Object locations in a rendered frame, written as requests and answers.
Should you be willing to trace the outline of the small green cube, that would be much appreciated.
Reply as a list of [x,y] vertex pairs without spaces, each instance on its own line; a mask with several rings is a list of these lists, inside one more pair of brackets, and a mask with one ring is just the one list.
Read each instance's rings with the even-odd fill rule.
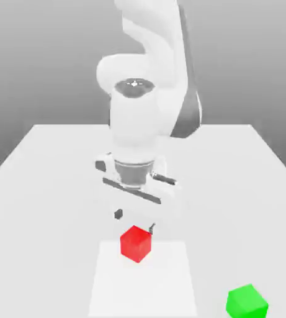
[[231,318],[266,318],[269,305],[252,284],[228,292],[226,312]]

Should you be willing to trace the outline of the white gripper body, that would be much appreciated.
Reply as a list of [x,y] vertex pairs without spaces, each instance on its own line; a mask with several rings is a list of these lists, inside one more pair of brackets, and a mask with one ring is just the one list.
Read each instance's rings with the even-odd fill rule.
[[102,202],[112,217],[112,209],[153,221],[175,221],[182,217],[183,190],[178,180],[164,175],[149,175],[140,188],[129,188],[118,181],[102,177]]

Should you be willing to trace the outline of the small red cube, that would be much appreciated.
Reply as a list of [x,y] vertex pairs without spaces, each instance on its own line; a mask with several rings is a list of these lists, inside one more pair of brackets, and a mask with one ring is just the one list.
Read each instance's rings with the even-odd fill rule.
[[140,263],[151,251],[152,234],[135,225],[120,236],[120,253]]

